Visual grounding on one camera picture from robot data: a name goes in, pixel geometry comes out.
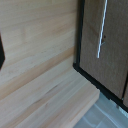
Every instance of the dark wood door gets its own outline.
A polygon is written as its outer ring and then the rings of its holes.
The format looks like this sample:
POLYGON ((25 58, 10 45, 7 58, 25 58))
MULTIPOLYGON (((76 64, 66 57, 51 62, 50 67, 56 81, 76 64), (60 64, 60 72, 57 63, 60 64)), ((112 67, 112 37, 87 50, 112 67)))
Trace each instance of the dark wood door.
POLYGON ((108 0, 98 59, 103 10, 103 0, 85 0, 80 67, 121 99, 128 71, 128 2, 108 0))

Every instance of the door handle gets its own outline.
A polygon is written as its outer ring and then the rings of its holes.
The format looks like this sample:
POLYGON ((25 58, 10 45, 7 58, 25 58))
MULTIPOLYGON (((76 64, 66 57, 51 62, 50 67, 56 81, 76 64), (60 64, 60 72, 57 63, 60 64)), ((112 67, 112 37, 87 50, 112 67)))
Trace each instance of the door handle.
POLYGON ((102 45, 102 36, 103 36, 103 30, 104 30, 104 22, 105 22, 106 10, 107 10, 107 3, 108 3, 108 0, 104 0, 104 10, 102 13, 103 18, 101 20, 100 34, 99 34, 98 47, 97 47, 97 53, 96 53, 97 58, 100 57, 100 48, 102 45))

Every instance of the gray tile floor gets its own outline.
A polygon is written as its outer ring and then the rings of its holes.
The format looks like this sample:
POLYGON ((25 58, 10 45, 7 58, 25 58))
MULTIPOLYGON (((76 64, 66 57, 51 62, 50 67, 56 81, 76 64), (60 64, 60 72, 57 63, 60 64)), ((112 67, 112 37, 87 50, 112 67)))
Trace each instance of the gray tile floor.
POLYGON ((126 118, 102 93, 74 128, 128 128, 126 118))

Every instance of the metal door handle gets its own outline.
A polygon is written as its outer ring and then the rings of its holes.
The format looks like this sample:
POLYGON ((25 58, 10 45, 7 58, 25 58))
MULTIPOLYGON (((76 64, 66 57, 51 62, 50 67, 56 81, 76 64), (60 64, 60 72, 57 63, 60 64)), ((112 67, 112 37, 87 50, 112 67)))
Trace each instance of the metal door handle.
POLYGON ((105 16, 106 16, 106 10, 107 10, 107 3, 108 0, 104 0, 104 11, 103 11, 103 19, 102 19, 102 24, 100 27, 100 35, 99 35, 99 39, 98 39, 98 48, 97 48, 97 54, 96 57, 99 58, 100 57, 100 47, 101 47, 101 43, 102 43, 102 36, 103 36, 103 29, 104 29, 104 22, 105 22, 105 16))

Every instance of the door frame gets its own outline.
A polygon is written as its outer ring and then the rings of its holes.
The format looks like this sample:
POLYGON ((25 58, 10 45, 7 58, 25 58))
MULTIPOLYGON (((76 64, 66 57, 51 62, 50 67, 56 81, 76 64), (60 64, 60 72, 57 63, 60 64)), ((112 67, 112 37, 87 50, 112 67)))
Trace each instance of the door frame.
POLYGON ((93 85, 96 86, 109 100, 111 99, 114 101, 118 106, 128 112, 128 108, 123 104, 123 98, 127 86, 128 79, 125 82, 125 88, 123 92, 122 100, 119 99, 115 94, 113 94, 110 90, 108 90, 104 85, 98 82, 95 78, 89 75, 86 71, 84 71, 80 67, 80 54, 81 54, 81 42, 82 42, 82 30, 83 30, 83 19, 84 19, 84 7, 85 7, 85 0, 80 1, 80 10, 79 10, 79 22, 78 22, 78 39, 76 44, 76 62, 74 62, 73 67, 74 69, 79 72, 82 76, 84 76, 87 80, 89 80, 93 85))

